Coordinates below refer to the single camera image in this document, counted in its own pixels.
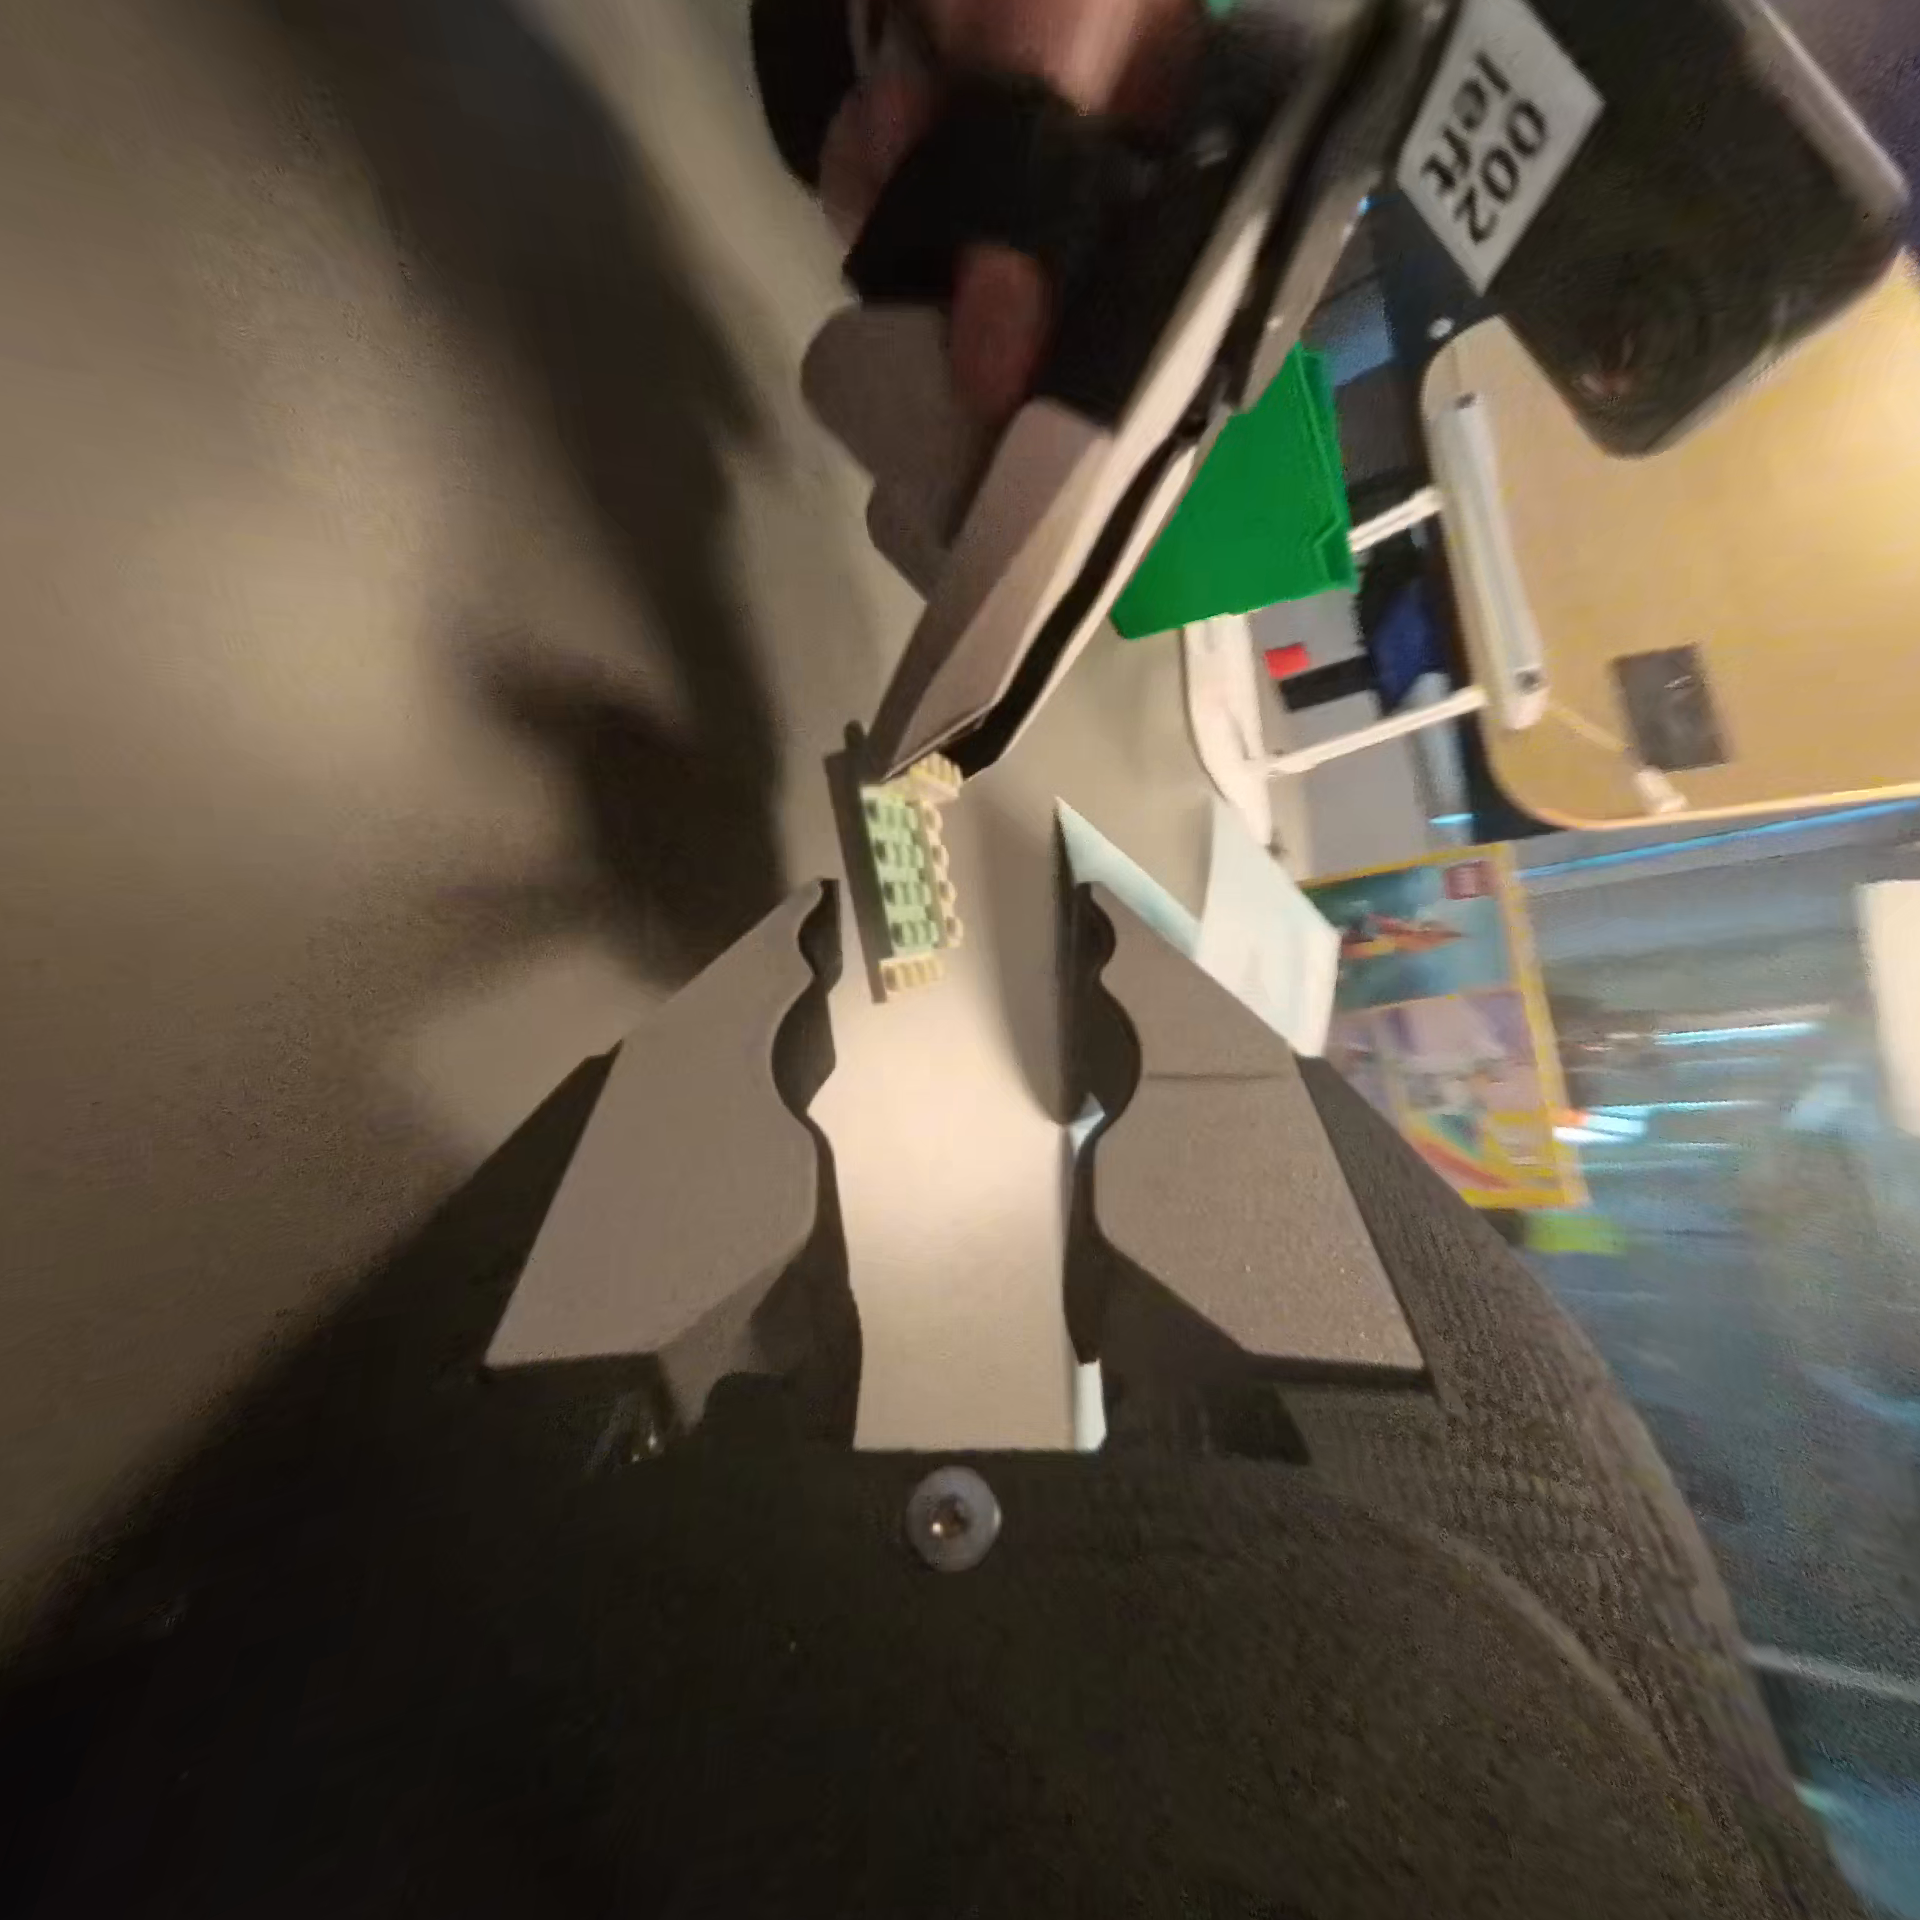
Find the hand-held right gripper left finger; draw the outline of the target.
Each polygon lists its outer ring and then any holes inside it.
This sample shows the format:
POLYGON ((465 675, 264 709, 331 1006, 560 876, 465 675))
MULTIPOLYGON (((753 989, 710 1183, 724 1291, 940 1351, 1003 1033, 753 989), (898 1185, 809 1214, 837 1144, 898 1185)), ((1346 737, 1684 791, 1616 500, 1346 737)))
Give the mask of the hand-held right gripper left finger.
POLYGON ((831 1137, 831 997, 843 905, 807 882, 613 1047, 520 1283, 491 1375, 608 1361, 664 1431, 729 1377, 774 1377, 802 1424, 854 1444, 861 1329, 831 1137))

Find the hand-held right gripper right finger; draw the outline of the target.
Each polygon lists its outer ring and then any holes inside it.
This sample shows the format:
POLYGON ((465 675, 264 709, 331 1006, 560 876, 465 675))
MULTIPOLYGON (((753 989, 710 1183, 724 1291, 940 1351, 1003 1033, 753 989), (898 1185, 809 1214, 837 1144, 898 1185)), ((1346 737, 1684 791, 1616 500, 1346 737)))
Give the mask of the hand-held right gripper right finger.
POLYGON ((1070 892, 1065 1321, 1103 1411, 1426 1386, 1306 1061, 1109 884, 1070 892))

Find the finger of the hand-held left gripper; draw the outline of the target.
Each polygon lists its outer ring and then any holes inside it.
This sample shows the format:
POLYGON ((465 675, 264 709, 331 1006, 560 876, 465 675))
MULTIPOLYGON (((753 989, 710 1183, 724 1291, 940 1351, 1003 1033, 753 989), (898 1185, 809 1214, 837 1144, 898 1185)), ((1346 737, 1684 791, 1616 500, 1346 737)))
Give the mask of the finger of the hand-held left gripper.
POLYGON ((956 543, 956 769, 987 778, 1036 726, 1166 529, 1198 452, 1093 423, 1014 423, 956 543))
POLYGON ((1103 430, 1036 403, 1003 433, 868 726, 868 769, 991 771, 1030 729, 1188 483, 1188 422, 1103 430))

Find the green plastic bin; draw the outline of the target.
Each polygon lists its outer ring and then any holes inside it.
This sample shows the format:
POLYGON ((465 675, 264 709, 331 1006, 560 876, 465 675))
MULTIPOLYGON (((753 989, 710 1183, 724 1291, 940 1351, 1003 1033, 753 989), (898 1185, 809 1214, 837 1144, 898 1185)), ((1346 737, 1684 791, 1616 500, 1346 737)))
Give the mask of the green plastic bin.
POLYGON ((1144 641, 1357 586, 1337 393, 1322 353, 1297 345, 1225 422, 1110 619, 1144 641))

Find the yellow lego box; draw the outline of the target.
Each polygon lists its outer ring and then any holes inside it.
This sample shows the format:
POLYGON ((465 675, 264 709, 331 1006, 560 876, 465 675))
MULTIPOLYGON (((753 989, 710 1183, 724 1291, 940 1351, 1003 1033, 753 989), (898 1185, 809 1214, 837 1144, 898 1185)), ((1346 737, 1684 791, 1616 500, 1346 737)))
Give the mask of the yellow lego box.
POLYGON ((1332 1069, 1477 1212, 1589 1205, 1511 847, 1309 877, 1340 933, 1332 1069))

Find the lego instruction booklet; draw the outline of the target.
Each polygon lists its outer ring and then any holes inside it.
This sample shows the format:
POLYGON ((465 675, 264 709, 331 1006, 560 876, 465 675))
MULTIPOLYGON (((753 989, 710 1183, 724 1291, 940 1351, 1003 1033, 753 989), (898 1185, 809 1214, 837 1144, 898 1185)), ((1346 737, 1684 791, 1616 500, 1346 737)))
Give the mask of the lego instruction booklet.
MULTIPOLYGON (((1180 955, 1188 955, 1214 984, 1284 1036, 1301 1058, 1322 1050, 1332 1025, 1337 933, 1225 804, 1212 808, 1212 860, 1198 910, 1186 909, 1070 804, 1055 808, 1055 822, 1067 905, 1076 884, 1109 884, 1180 955)), ((1078 1144, 1070 1099, 1067 1115, 1070 1157, 1078 1144)), ((1114 1414, 1101 1404, 1098 1375, 1076 1358, 1070 1382, 1076 1446, 1086 1452, 1101 1449, 1114 1414)))

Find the person's left hand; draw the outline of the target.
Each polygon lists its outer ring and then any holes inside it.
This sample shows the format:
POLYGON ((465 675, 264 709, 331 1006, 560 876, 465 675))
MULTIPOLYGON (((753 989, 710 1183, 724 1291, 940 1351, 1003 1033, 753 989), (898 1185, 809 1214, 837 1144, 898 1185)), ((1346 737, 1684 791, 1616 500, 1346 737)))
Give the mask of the person's left hand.
POLYGON ((855 82, 823 139, 821 199, 854 230, 970 77, 1050 86, 1082 114, 1162 122, 1212 2, 855 2, 855 82))

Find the wooden book stand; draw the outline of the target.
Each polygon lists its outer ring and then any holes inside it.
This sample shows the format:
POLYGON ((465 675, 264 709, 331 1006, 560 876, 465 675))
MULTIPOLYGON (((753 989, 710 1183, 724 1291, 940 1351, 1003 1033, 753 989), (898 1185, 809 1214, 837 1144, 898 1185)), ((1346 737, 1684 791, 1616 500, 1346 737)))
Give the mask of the wooden book stand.
POLYGON ((1181 635, 1188 735, 1266 843, 1284 782, 1466 722, 1554 829, 1917 799, 1917 257, 1661 453, 1621 459, 1519 335, 1426 365, 1435 481, 1357 543, 1435 529, 1462 688, 1271 747, 1251 619, 1181 635))

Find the bright studio lamp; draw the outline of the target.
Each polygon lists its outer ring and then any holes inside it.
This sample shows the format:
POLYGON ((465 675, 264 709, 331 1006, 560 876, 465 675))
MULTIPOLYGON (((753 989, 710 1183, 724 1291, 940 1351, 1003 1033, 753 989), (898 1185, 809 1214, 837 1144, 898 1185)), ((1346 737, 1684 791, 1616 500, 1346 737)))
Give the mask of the bright studio lamp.
POLYGON ((1883 1033, 1917 1033, 1917 877, 1856 889, 1862 967, 1883 1033))

